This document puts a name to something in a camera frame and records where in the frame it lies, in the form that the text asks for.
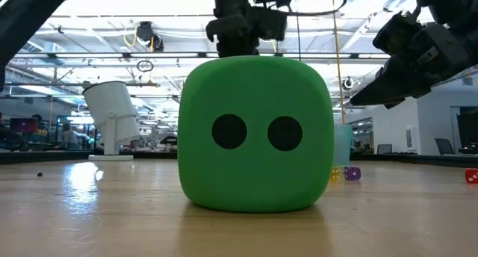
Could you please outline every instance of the small dice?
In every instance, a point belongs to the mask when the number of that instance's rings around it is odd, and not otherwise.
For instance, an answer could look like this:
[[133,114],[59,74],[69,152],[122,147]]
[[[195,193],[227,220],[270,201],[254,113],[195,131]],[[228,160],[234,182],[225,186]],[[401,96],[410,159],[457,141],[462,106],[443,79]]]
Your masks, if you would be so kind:
[[338,167],[333,167],[332,172],[330,173],[330,181],[337,182],[341,178],[341,171]]
[[478,185],[478,169],[467,168],[465,170],[465,179],[468,184]]
[[344,167],[344,177],[348,181],[358,181],[361,177],[359,167]]

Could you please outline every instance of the green foam die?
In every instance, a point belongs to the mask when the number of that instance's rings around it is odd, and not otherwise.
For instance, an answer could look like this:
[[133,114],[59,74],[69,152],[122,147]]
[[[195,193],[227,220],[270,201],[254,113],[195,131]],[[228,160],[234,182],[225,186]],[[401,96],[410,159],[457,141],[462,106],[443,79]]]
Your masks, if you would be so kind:
[[223,211],[308,207],[329,180],[333,131],[329,91],[311,67],[261,56],[207,62],[181,95],[182,189]]

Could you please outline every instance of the black dot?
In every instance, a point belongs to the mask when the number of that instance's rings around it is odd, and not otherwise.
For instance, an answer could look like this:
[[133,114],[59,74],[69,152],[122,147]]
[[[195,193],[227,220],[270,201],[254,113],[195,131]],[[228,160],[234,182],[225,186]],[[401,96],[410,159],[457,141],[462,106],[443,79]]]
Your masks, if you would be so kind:
[[212,137],[224,149],[236,149],[246,140],[246,136],[246,123],[233,114],[220,116],[212,125]]
[[283,152],[291,151],[302,140],[302,127],[294,118],[282,116],[270,123],[267,137],[274,148]]

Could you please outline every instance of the purple die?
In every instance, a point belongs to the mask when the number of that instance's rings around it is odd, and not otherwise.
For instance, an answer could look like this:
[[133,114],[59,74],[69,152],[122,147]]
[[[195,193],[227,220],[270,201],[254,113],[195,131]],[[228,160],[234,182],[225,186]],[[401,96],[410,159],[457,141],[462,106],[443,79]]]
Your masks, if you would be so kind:
[[345,167],[344,176],[348,181],[358,181],[361,177],[361,171],[359,167]]

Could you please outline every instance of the table surface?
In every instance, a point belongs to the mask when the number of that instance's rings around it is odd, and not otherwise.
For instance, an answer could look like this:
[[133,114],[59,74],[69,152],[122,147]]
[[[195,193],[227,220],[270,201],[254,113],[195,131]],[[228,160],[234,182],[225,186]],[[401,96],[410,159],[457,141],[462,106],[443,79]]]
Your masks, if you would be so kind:
[[477,256],[463,169],[356,164],[361,182],[284,214],[196,207],[175,160],[0,166],[0,256]]

